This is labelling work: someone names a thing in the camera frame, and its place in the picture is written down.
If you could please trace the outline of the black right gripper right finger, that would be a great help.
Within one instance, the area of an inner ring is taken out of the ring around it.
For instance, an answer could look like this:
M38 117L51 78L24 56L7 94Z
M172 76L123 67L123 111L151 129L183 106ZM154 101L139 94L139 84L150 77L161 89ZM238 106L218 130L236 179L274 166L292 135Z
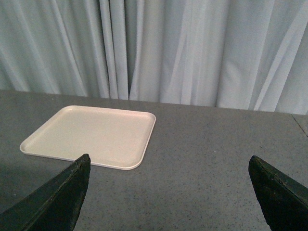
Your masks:
M308 189L258 156L249 161L249 176L272 231L308 229Z

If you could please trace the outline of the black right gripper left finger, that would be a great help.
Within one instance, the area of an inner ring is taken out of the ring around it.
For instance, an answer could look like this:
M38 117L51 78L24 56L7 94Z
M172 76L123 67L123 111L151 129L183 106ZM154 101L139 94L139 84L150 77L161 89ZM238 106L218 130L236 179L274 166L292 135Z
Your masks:
M69 167L0 215L2 231L72 231L90 177L90 156Z

